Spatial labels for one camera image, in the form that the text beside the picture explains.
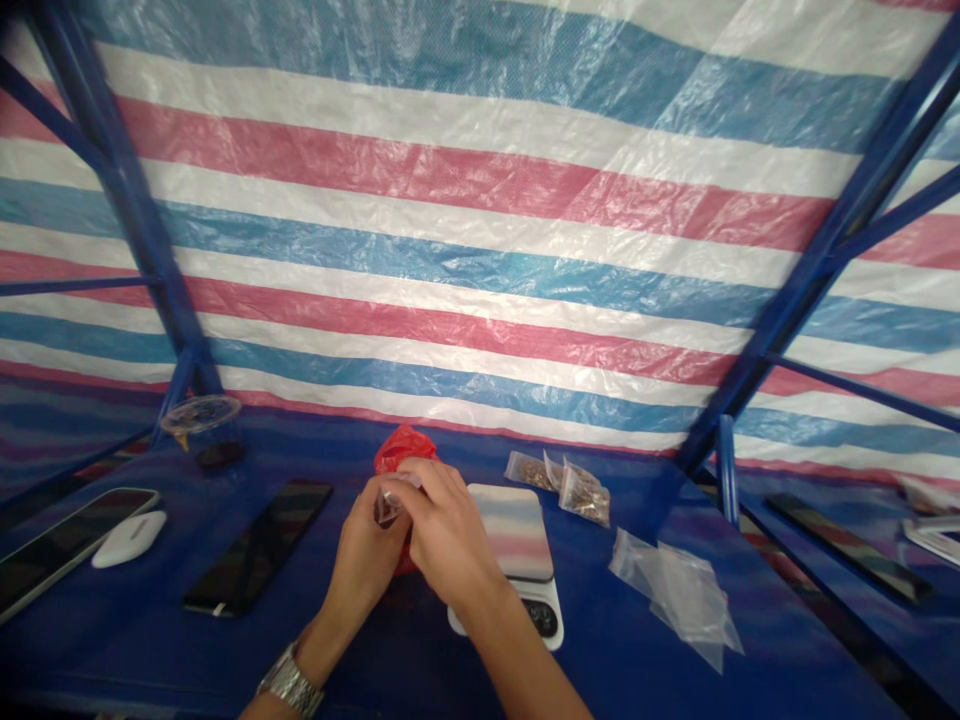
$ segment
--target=hand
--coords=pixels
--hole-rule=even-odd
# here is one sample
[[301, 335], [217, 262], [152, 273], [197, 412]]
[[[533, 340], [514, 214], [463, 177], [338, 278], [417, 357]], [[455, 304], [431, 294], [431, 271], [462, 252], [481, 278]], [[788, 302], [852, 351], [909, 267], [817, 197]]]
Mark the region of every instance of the hand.
[[426, 492], [402, 480], [383, 482], [413, 518], [410, 557], [440, 599], [466, 622], [476, 606], [492, 606], [513, 590], [497, 565], [477, 504], [449, 465], [408, 458], [400, 470], [419, 475]]
[[353, 503], [340, 531], [340, 546], [324, 605], [350, 609], [359, 629], [383, 597], [400, 559], [410, 517], [402, 513], [389, 528], [373, 519], [380, 478], [371, 478]]

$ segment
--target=cup lid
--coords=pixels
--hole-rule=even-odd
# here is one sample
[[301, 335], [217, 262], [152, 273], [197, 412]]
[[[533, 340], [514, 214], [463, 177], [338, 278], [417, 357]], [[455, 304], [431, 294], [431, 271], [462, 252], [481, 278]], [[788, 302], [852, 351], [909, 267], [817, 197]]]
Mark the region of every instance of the cup lid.
[[239, 400], [226, 395], [198, 395], [174, 405], [160, 427], [171, 435], [192, 435], [231, 420], [241, 407]]

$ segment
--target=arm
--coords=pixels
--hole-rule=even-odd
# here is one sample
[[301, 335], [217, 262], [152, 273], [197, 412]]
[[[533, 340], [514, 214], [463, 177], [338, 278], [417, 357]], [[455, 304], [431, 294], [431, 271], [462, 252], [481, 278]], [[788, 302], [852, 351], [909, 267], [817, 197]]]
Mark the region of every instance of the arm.
[[[410, 517], [389, 528], [373, 520], [380, 479], [372, 478], [357, 497], [340, 531], [340, 546], [323, 607], [300, 634], [294, 656], [297, 667], [316, 688], [322, 688], [370, 611], [380, 601], [400, 558]], [[301, 720], [300, 714], [271, 693], [261, 693], [241, 720]]]
[[426, 496], [384, 481], [413, 517], [410, 557], [473, 641], [509, 718], [590, 718], [497, 565], [473, 497], [454, 468], [405, 460]]

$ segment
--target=red plastic bag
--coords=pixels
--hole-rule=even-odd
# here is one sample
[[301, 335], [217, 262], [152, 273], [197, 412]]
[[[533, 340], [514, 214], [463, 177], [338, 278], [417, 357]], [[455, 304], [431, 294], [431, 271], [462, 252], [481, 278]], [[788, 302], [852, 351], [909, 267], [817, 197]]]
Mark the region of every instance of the red plastic bag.
[[[418, 432], [404, 423], [394, 430], [393, 434], [377, 450], [377, 455], [373, 459], [373, 469], [377, 475], [397, 472], [400, 463], [408, 457], [424, 457], [428, 460], [440, 459], [437, 457], [437, 446], [433, 444], [433, 441], [422, 432]], [[410, 538], [408, 537], [393, 575], [394, 577], [406, 575], [415, 570], [417, 570], [417, 566], [410, 559]]]

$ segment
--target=kitchen scale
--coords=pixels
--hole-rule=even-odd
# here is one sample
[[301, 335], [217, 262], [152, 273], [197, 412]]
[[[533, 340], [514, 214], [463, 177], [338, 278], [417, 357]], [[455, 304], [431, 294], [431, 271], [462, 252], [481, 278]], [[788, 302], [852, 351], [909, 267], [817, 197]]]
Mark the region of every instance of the kitchen scale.
[[[540, 498], [524, 488], [472, 483], [467, 489], [480, 510], [500, 569], [516, 588], [547, 649], [557, 650], [563, 644], [563, 616]], [[449, 606], [447, 619], [454, 631], [466, 636]]]

